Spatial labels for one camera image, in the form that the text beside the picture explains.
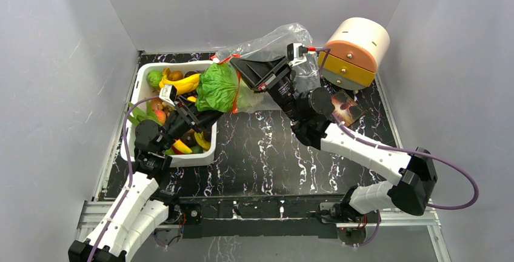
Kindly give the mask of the clear zip top bag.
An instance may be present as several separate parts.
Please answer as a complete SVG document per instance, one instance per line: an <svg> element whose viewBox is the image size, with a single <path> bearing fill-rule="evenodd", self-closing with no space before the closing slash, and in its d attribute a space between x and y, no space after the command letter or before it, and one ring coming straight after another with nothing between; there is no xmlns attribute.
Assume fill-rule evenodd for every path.
<svg viewBox="0 0 514 262"><path fill-rule="evenodd" d="M286 57L287 46L293 43L300 43L306 47L313 45L309 31L297 22L282 25L263 37L218 50L213 61L220 64L230 56L239 55L244 60L277 64L281 58ZM293 82L299 92L321 86L318 56L307 54L304 59L305 62L292 67ZM237 79L237 76L234 78L235 82L240 83L240 89L233 112L253 113L257 110L280 109L267 92L254 93L242 79Z"/></svg>

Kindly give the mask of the green lettuce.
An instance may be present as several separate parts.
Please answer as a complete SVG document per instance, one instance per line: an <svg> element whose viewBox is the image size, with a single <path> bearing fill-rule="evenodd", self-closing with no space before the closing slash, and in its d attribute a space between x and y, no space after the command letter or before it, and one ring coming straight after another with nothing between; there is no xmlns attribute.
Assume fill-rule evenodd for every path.
<svg viewBox="0 0 514 262"><path fill-rule="evenodd" d="M234 68L213 63L200 75L195 106L200 112L243 112L255 105L253 92L245 86Z"/></svg>

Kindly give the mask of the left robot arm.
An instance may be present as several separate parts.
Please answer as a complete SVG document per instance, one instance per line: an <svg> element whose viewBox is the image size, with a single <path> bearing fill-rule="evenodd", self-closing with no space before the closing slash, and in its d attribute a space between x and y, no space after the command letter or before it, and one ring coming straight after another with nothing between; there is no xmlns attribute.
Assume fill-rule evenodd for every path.
<svg viewBox="0 0 514 262"><path fill-rule="evenodd" d="M164 124L145 119L135 126L135 148L125 150L127 181L93 231L84 240L72 242L69 261L131 261L160 224L180 218L180 205L159 188L172 163L165 151L189 130L200 133L211 128L223 113L199 112L183 97L170 105L175 111Z"/></svg>

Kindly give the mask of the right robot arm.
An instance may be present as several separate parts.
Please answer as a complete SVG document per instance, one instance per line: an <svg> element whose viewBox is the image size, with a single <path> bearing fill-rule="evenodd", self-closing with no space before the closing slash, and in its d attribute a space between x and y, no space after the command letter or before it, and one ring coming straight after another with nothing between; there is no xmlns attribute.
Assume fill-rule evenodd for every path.
<svg viewBox="0 0 514 262"><path fill-rule="evenodd" d="M292 132L300 143L341 155L384 177L378 184L351 187L338 205L321 210L322 219L356 222L369 212L388 208L424 214L437 182L426 150L403 152L349 131L336 118L327 89L298 91L285 56L268 62L232 58L229 65L255 93L270 95L293 122Z"/></svg>

